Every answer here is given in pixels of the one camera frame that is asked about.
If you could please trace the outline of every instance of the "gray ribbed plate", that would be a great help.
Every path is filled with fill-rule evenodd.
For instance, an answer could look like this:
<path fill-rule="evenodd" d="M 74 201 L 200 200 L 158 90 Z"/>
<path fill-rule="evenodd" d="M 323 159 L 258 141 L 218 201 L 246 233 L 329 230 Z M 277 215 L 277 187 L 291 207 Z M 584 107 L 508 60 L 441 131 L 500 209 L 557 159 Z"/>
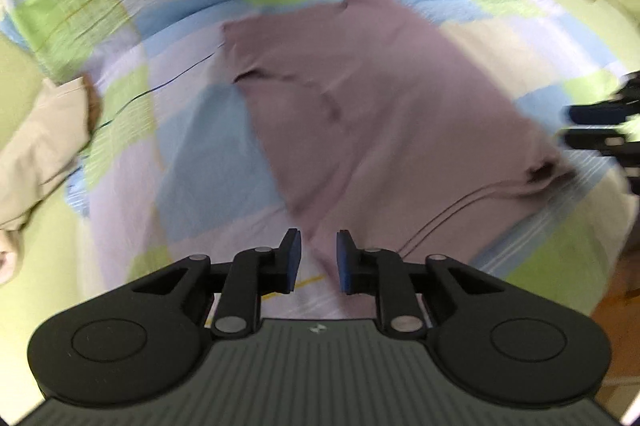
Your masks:
<path fill-rule="evenodd" d="M 21 426 L 611 426 L 584 400 L 515 410 L 469 396 L 426 349 L 389 339 L 370 320 L 265 320 L 217 343 L 179 388 L 122 409 L 44 403 Z"/>

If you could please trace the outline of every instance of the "black cable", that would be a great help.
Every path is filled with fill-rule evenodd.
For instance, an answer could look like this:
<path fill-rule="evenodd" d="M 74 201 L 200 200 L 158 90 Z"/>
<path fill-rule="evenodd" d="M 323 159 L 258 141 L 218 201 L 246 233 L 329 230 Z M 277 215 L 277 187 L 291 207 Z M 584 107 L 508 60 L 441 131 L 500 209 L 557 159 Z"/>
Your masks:
<path fill-rule="evenodd" d="M 103 128 L 106 128 L 107 126 L 109 126 L 113 121 L 115 121 L 116 117 L 118 117 L 122 112 L 124 112 L 124 110 L 134 101 L 137 101 L 138 99 L 146 96 L 147 94 L 151 94 L 152 92 L 155 92 L 156 90 L 160 90 L 161 88 L 165 88 L 167 85 L 170 85 L 171 83 L 173 83 L 176 79 L 178 79 L 179 77 L 185 75 L 187 72 L 189 72 L 191 69 L 193 69 L 193 67 L 197 67 L 199 64 L 201 64 L 202 62 L 208 60 L 210 57 L 212 57 L 214 54 L 216 54 L 217 50 L 222 47 L 222 44 L 218 45 L 218 47 L 216 48 L 215 51 L 213 51 L 211 54 L 209 54 L 209 56 L 201 59 L 199 62 L 194 63 L 191 67 L 189 67 L 188 69 L 184 70 L 183 72 L 181 72 L 180 74 L 178 74 L 177 76 L 175 76 L 174 78 L 170 79 L 169 81 L 163 83 L 162 85 L 158 85 L 158 86 L 154 86 L 154 88 L 150 88 L 149 90 L 147 90 L 146 92 L 142 92 L 140 94 L 138 94 L 135 98 L 129 99 L 129 101 L 127 101 L 123 106 L 121 106 L 118 111 L 115 113 L 115 115 L 108 120 L 107 122 L 102 123 L 98 128 L 95 129 L 95 133 L 99 132 L 100 130 L 102 130 Z"/>

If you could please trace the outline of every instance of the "round black disc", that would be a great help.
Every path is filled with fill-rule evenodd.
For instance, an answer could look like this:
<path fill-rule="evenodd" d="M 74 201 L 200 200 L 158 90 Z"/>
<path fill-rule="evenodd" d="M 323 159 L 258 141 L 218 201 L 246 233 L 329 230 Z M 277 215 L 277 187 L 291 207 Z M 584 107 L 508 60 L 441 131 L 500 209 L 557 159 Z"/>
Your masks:
<path fill-rule="evenodd" d="M 593 394 L 610 361 L 600 327 L 532 295 L 505 301 L 476 297 L 434 332 L 431 348 L 451 379 L 481 398 L 525 407 Z"/>
<path fill-rule="evenodd" d="M 91 300 L 41 325 L 28 360 L 47 396 L 114 406 L 159 395 L 190 373 L 202 352 L 198 327 L 158 297 Z"/>

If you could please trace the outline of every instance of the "yellow thread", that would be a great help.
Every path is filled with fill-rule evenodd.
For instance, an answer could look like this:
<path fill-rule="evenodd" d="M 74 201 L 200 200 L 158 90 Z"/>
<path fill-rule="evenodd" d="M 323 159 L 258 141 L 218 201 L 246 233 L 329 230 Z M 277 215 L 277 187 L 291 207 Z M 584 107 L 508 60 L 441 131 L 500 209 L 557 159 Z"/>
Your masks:
<path fill-rule="evenodd" d="M 305 285 L 311 285 L 312 283 L 316 283 L 317 281 L 321 281 L 324 279 L 324 276 L 314 276 L 313 278 L 309 278 L 307 280 L 300 281 L 296 284 L 296 289 L 300 289 Z M 262 301 L 270 300 L 271 298 L 275 298 L 276 296 L 282 296 L 279 292 L 270 292 L 269 294 L 265 294 L 262 297 Z"/>

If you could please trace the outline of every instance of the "blue gripper pad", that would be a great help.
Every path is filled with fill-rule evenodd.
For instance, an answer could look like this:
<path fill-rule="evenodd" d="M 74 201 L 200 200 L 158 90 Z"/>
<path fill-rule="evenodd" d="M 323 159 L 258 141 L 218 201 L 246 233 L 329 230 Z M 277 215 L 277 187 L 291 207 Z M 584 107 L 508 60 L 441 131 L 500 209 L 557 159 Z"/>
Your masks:
<path fill-rule="evenodd" d="M 302 259 L 302 238 L 300 232 L 296 233 L 296 238 L 289 251 L 288 269 L 287 269 L 287 285 L 290 292 L 296 287 L 296 278 L 298 276 L 298 268 Z"/>
<path fill-rule="evenodd" d="M 340 291 L 348 294 L 351 291 L 351 271 L 349 269 L 348 248 L 340 233 L 336 235 L 335 250 L 336 260 L 338 263 L 338 274 L 340 275 Z"/>

